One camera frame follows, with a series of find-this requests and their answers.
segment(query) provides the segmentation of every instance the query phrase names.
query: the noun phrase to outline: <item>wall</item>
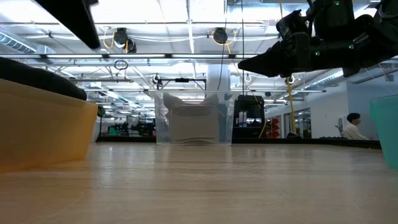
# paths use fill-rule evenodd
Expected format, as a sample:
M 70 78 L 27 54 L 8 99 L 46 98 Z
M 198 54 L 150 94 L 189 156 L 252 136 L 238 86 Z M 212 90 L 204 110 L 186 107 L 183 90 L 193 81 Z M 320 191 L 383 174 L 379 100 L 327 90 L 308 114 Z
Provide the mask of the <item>wall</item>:
M 372 137 L 379 140 L 376 126 L 370 116 L 369 102 L 373 99 L 397 94 L 398 83 L 386 82 L 384 77 L 380 77 L 361 84 L 348 82 L 348 109 L 350 113 L 361 114 L 361 124 L 358 125 L 359 131 L 363 136 Z
M 340 137 L 338 119 L 348 114 L 346 81 L 338 87 L 326 88 L 326 93 L 310 93 L 304 101 L 294 101 L 294 110 L 311 109 L 312 138 Z M 290 105 L 278 106 L 266 112 L 266 118 L 290 112 Z

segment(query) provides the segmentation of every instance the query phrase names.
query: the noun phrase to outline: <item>ceiling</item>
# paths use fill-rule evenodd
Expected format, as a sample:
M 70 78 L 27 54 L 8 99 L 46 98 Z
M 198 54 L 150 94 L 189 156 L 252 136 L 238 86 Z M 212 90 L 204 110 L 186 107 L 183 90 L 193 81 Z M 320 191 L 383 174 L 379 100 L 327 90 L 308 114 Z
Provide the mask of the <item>ceiling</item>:
M 0 0 L 0 28 L 24 41 L 26 44 L 45 45 L 56 54 L 122 54 L 123 51 L 111 45 L 112 33 L 118 27 L 126 27 L 128 34 L 134 36 L 138 54 L 228 54 L 228 48 L 217 45 L 211 38 L 211 32 L 216 27 L 226 27 L 231 42 L 232 54 L 261 54 L 278 41 L 275 24 L 280 19 L 280 6 L 278 0 L 244 0 L 243 13 L 241 1 L 227 0 L 225 10 L 223 0 L 99 0 L 99 4 L 91 7 L 96 30 L 101 40 L 101 50 L 94 52 L 78 40 L 68 29 L 59 24 L 47 11 L 30 0 Z M 369 0 L 354 0 L 356 16 L 361 14 L 374 14 L 373 10 L 366 9 Z M 308 9 L 306 0 L 282 1 L 282 13 Z M 0 45 L 2 54 L 20 54 L 5 45 Z M 33 60 L 25 61 L 35 65 Z M 113 66 L 108 70 L 103 63 L 92 66 L 46 65 L 51 71 L 64 77 L 124 80 L 124 76 L 132 82 L 103 82 L 102 88 L 151 88 L 154 74 L 162 78 L 197 77 L 205 78 L 208 66 L 220 63 L 208 60 L 171 60 L 151 59 L 148 66 L 146 59 L 128 60 L 131 65 L 127 70 L 119 72 Z M 241 72 L 234 63 L 225 60 L 228 69 L 234 77 Z M 298 82 L 310 82 L 325 71 L 295 74 Z M 247 86 L 253 89 L 284 89 L 285 81 L 281 78 L 266 78 L 262 75 L 249 73 L 250 81 Z M 241 79 L 232 87 L 241 88 Z M 170 83 L 168 88 L 195 88 L 194 83 Z M 142 98 L 150 100 L 143 93 L 118 93 L 123 98 L 131 100 Z

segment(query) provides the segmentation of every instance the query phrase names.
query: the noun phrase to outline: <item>transparent container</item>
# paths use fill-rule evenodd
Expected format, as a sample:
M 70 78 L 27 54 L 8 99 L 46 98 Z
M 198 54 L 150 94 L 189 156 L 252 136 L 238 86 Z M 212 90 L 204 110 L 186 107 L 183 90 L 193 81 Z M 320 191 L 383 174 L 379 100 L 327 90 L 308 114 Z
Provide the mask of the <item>transparent container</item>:
M 157 144 L 231 145 L 234 102 L 239 93 L 156 91 Z
M 398 95 L 371 100 L 371 117 L 376 124 L 384 158 L 398 169 Z

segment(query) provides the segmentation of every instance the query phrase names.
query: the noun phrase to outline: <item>workstation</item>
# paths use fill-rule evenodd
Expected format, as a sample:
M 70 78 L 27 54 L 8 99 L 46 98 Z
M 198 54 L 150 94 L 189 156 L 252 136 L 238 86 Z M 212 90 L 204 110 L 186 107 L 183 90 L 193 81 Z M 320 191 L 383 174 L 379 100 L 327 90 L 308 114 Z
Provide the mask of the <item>workstation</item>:
M 397 15 L 0 1 L 2 221 L 395 223 Z

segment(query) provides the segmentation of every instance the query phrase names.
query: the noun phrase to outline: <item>man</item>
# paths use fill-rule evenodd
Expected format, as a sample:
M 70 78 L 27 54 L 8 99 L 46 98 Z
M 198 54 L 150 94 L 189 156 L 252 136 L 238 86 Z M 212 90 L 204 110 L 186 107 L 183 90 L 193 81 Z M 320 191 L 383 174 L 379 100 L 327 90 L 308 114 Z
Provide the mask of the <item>man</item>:
M 349 124 L 343 130 L 343 137 L 348 139 L 356 139 L 356 140 L 369 140 L 359 133 L 359 129 L 357 125 L 361 124 L 361 115 L 359 113 L 350 113 L 347 116 L 347 120 Z

